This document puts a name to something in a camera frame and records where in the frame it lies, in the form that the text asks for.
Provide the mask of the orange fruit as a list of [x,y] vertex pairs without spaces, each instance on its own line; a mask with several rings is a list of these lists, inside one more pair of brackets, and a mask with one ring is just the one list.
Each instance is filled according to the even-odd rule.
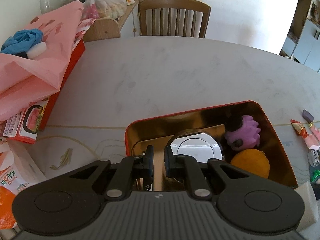
[[264,152],[254,148],[236,154],[231,165],[266,179],[270,174],[270,163]]

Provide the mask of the purple plush toy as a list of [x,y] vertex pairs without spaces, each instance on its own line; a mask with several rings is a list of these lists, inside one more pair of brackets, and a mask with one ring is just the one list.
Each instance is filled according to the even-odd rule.
[[260,144],[259,124],[252,116],[234,116],[225,123],[225,139],[234,151],[255,148]]

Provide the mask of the pink candy wrapper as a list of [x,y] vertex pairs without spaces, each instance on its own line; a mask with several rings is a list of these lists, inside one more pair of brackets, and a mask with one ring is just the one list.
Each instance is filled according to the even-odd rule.
[[304,139],[308,149],[310,150],[319,150],[319,136],[320,132],[319,129],[311,122],[309,124],[309,128],[311,131],[311,134],[307,134],[307,137]]

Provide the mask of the orange white package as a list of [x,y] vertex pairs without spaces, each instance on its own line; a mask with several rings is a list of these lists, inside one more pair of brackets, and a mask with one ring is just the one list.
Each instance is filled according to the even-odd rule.
[[23,144],[1,137],[1,229],[16,226],[11,209],[15,196],[45,180]]

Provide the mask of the red snack packet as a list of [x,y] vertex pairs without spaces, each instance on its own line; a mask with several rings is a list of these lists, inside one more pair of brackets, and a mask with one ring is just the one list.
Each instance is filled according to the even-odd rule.
[[305,126],[304,126],[301,122],[296,121],[296,120],[293,120],[293,119],[291,119],[290,122],[291,122],[291,125],[292,125],[292,127],[294,128],[295,132],[296,132],[299,136],[301,136],[301,137],[303,137],[303,138],[306,138],[306,137],[308,136],[308,133],[307,133],[307,131],[306,131],[306,128],[305,128]]

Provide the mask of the brown wooden chair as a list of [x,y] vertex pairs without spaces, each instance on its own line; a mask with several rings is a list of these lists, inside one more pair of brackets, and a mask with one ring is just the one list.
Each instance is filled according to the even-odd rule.
[[211,7],[197,0],[143,0],[138,12],[142,36],[205,38]]

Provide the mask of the white blue cabinet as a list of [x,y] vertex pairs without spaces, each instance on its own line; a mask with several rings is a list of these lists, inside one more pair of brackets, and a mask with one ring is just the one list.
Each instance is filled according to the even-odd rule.
[[298,0],[280,55],[319,72],[319,0]]

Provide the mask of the white sponge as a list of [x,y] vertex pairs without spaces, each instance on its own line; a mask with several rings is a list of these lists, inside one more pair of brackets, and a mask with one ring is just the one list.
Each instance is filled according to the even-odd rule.
[[27,52],[28,59],[34,59],[35,57],[41,55],[47,50],[46,42],[40,42],[32,46]]

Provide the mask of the wooden side shelf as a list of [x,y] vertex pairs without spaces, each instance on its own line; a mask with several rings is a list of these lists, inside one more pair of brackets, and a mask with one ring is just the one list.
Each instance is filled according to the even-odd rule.
[[97,19],[85,33],[83,37],[84,42],[140,36],[139,0],[134,1],[133,5],[127,6],[127,11],[119,20],[108,18]]

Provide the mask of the red gold tin box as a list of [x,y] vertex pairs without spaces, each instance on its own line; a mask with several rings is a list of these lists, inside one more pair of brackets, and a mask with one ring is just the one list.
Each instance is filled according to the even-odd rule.
[[173,189],[179,183],[169,179],[165,174],[165,147],[178,138],[180,140],[178,144],[182,147],[200,146],[202,153],[193,154],[199,162],[205,163],[209,158],[230,161],[236,152],[225,141],[225,123],[233,122],[242,126],[244,123],[240,118],[247,115],[258,123],[260,144],[256,148],[265,153],[270,163],[268,178],[296,188],[298,183],[287,154],[263,109],[254,101],[236,102],[135,121],[125,132],[126,154],[141,155],[147,146],[153,146],[154,188]]

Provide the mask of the shiny round metal tin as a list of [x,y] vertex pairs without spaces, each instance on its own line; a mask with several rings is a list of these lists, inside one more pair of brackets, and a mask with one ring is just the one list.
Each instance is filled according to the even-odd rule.
[[199,129],[187,129],[174,135],[168,142],[173,155],[188,155],[199,163],[209,159],[222,160],[222,150],[217,140]]

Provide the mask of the clear plastic bag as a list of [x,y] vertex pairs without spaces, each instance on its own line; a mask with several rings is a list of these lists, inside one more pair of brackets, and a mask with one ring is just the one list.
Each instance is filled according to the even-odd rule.
[[85,0],[81,19],[111,18],[115,20],[123,16],[126,10],[126,0]]

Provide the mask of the green pin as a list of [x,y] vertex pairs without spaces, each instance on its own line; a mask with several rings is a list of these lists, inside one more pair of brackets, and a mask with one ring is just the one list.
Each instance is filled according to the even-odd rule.
[[311,182],[319,184],[319,179],[320,179],[320,170],[316,169],[313,171],[312,177],[311,177]]

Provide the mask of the purple eraser block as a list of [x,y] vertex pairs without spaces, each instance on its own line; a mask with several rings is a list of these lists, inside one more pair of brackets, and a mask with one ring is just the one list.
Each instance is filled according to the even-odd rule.
[[307,110],[303,110],[302,112],[302,117],[310,124],[313,122],[314,117],[307,111]]

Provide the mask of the blue cloth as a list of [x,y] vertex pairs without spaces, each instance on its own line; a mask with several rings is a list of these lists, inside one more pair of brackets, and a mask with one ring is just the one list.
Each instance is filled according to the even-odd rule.
[[16,55],[26,53],[31,47],[42,42],[43,32],[39,29],[23,29],[9,37],[1,47],[1,53]]

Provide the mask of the pink paper bag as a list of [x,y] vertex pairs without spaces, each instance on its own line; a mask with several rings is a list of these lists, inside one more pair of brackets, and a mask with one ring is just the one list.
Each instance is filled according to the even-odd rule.
[[72,1],[25,26],[40,29],[47,45],[34,59],[1,54],[1,121],[60,91],[83,8],[80,1]]

